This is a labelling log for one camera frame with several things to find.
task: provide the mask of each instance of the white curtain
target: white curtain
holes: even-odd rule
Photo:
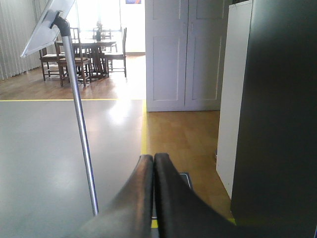
[[[0,80],[40,65],[39,54],[20,55],[46,0],[0,0]]]

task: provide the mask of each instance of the wardrobe door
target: wardrobe door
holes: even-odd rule
[[[147,0],[147,110],[184,108],[188,0]]]
[[[185,106],[219,110],[231,0],[189,0]]]

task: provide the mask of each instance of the silver pole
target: silver pole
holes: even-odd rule
[[[93,167],[91,164],[90,159],[90,152],[89,152],[89,145],[88,145],[88,138],[86,132],[86,125],[83,113],[83,106],[81,104],[80,94],[79,94],[79,87],[77,81],[77,74],[76,74],[76,65],[74,61],[74,53],[71,43],[70,36],[63,36],[62,38],[63,46],[65,50],[65,57],[67,62],[68,74],[70,79],[70,85],[73,92],[74,97],[74,104],[77,116],[77,123],[79,127],[79,134],[81,140],[81,147],[83,149],[84,154],[84,161],[86,166],[86,174],[90,192],[90,200],[91,205],[93,207],[94,216],[98,215],[98,202],[97,202],[97,195],[95,189],[95,182],[94,182],[94,174],[93,174]]]

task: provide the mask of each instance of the gray floor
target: gray floor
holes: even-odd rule
[[[142,100],[83,107],[102,210],[138,161]],[[73,102],[0,102],[0,238],[63,237],[91,217]]]

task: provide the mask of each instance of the wooden floor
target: wooden floor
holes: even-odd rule
[[[145,56],[127,58],[123,73],[80,85],[82,99],[145,99]],[[40,68],[0,81],[0,100],[72,99],[69,84],[59,78],[43,80]],[[232,219],[230,199],[215,170],[219,112],[145,113],[146,152],[167,152],[180,172],[189,172],[194,191],[208,205]]]
[[[82,99],[144,99],[145,56],[127,58],[127,79],[123,72],[114,72],[109,78],[79,85]],[[72,99],[70,84],[60,86],[58,75],[43,80],[37,68],[7,80],[0,80],[0,100]]]

